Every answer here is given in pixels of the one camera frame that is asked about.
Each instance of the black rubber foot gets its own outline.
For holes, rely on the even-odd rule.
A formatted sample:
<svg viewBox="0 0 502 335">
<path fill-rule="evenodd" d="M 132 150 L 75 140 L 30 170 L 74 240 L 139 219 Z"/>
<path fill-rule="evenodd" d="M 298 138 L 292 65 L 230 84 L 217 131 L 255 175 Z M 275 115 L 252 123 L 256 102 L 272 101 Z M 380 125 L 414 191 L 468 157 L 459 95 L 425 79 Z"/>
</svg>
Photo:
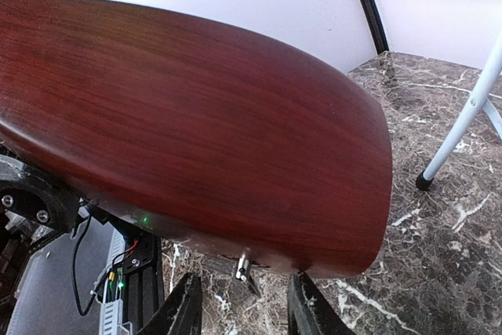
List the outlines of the black rubber foot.
<svg viewBox="0 0 502 335">
<path fill-rule="evenodd" d="M 431 180 L 426 180 L 424 178 L 424 172 L 420 173 L 420 175 L 417 177 L 417 180 L 415 181 L 415 185 L 417 188 L 421 191 L 427 191 L 429 187 L 431 186 L 432 181 L 434 178 Z"/>
</svg>

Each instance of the metal bracket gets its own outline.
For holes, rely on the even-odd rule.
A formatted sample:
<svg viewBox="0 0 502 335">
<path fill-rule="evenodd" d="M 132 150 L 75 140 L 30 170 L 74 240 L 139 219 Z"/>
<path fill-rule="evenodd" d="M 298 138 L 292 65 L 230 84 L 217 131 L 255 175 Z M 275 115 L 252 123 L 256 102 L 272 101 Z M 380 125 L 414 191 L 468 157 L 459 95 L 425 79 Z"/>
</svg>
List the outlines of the metal bracket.
<svg viewBox="0 0 502 335">
<path fill-rule="evenodd" d="M 155 251 L 152 233 L 141 233 L 138 246 L 124 262 L 124 275 L 131 275 L 139 268 L 147 267 L 155 259 Z"/>
<path fill-rule="evenodd" d="M 235 265 L 234 277 L 240 282 L 247 285 L 248 290 L 254 294 L 256 297 L 261 298 L 260 290 L 256 285 L 253 276 L 251 275 L 251 267 L 253 264 L 245 254 L 239 258 L 237 264 Z"/>
<path fill-rule="evenodd" d="M 294 274 L 289 283 L 288 334 L 355 335 L 305 272 Z"/>
<path fill-rule="evenodd" d="M 74 227 L 79 200 L 48 173 L 0 155 L 0 203 L 4 210 L 68 233 Z"/>
</svg>

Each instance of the black cable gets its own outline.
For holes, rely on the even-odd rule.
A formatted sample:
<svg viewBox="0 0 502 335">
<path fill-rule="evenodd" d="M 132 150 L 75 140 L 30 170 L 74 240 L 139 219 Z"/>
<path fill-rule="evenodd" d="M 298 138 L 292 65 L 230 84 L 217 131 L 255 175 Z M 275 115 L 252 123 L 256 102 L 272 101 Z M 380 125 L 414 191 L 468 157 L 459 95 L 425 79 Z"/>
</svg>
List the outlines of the black cable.
<svg viewBox="0 0 502 335">
<path fill-rule="evenodd" d="M 122 255 L 124 254 L 127 254 L 129 253 L 129 255 L 127 255 L 127 257 L 125 257 L 122 262 L 124 262 L 127 258 L 130 257 L 130 255 L 132 254 L 132 251 L 136 248 L 136 246 L 138 246 L 138 240 L 135 240 L 134 241 L 134 245 L 132 245 L 131 247 L 129 247 L 125 252 L 123 253 L 120 253 L 119 255 L 116 255 L 115 258 L 113 258 L 113 261 L 111 262 L 111 268 L 113 269 L 113 267 L 115 266 L 115 261 L 121 257 Z"/>
<path fill-rule="evenodd" d="M 87 222 L 85 223 L 85 228 L 78 237 L 77 242 L 75 243 L 75 247 L 73 249 L 73 254 L 71 255 L 71 284 L 73 286 L 73 294 L 75 295 L 75 303 L 77 304 L 77 310 L 78 313 L 82 316 L 85 317 L 87 314 L 89 314 L 89 311 L 91 310 L 91 307 L 93 306 L 94 302 L 94 297 L 91 297 L 89 300 L 89 303 L 85 307 L 84 310 L 82 310 L 82 304 L 80 302 L 80 296 L 78 295 L 78 287 L 77 287 L 77 273 L 76 273 L 76 260 L 77 260 L 77 252 L 78 248 L 80 247 L 80 244 L 82 243 L 82 240 L 85 237 L 85 234 L 89 230 L 89 226 L 91 225 L 91 220 L 93 218 L 91 216 L 88 217 Z M 98 289 L 101 284 L 104 283 L 106 280 L 107 274 L 103 274 L 101 277 L 100 281 L 97 283 L 97 286 L 95 287 L 94 290 Z"/>
</svg>

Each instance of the black plastic part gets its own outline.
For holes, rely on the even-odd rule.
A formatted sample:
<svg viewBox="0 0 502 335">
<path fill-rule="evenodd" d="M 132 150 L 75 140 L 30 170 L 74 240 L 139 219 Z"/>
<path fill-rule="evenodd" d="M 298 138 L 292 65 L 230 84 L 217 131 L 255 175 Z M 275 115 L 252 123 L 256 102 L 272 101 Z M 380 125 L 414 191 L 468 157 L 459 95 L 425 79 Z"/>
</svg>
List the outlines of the black plastic part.
<svg viewBox="0 0 502 335">
<path fill-rule="evenodd" d="M 124 239 L 125 243 L 133 243 L 135 239 L 138 239 L 144 231 L 139 229 L 137 226 L 132 225 L 122 219 L 119 219 L 112 214 L 108 214 L 107 217 L 108 222 L 113 226 L 113 228 L 117 229 L 118 233 L 120 233 Z"/>
<path fill-rule="evenodd" d="M 200 335 L 201 332 L 201 280 L 186 274 L 151 321 L 136 335 Z"/>
<path fill-rule="evenodd" d="M 104 209 L 101 209 L 98 205 L 87 206 L 86 209 L 87 212 L 89 212 L 102 225 L 105 225 L 110 219 L 111 214 Z"/>
<path fill-rule="evenodd" d="M 0 155 L 0 198 L 11 195 L 14 203 L 6 208 L 39 223 L 37 212 L 45 210 L 49 219 L 41 223 L 68 233 L 75 225 L 80 198 L 49 174 L 15 158 Z"/>
<path fill-rule="evenodd" d="M 14 307 L 16 288 L 29 256 L 28 244 L 19 235 L 0 248 L 0 312 Z"/>
<path fill-rule="evenodd" d="M 389 50 L 387 38 L 385 37 L 384 26 L 378 13 L 375 0 L 360 0 L 366 20 L 368 21 L 369 30 L 373 36 L 373 43 L 375 44 L 376 53 L 380 54 Z"/>
<path fill-rule="evenodd" d="M 431 186 L 432 181 L 434 180 L 434 178 L 432 178 L 431 180 L 426 180 L 424 178 L 424 171 L 419 174 L 419 176 L 417 177 L 417 180 L 415 181 L 415 185 L 421 191 L 427 191 L 429 189 L 429 187 Z"/>
<path fill-rule="evenodd" d="M 288 334 L 355 335 L 305 272 L 297 272 L 289 282 Z"/>
</svg>

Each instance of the red wire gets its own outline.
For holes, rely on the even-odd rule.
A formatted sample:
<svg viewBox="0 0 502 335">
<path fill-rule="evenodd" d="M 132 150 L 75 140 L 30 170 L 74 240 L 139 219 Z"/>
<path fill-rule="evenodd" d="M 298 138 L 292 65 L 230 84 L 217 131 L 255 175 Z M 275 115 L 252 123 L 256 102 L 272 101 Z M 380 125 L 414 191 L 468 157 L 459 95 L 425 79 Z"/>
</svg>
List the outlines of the red wire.
<svg viewBox="0 0 502 335">
<path fill-rule="evenodd" d="M 138 246 L 138 240 L 134 240 L 134 245 L 132 245 L 131 247 L 129 247 L 125 252 L 128 253 L 129 251 L 132 251 L 136 248 L 136 246 Z"/>
</svg>

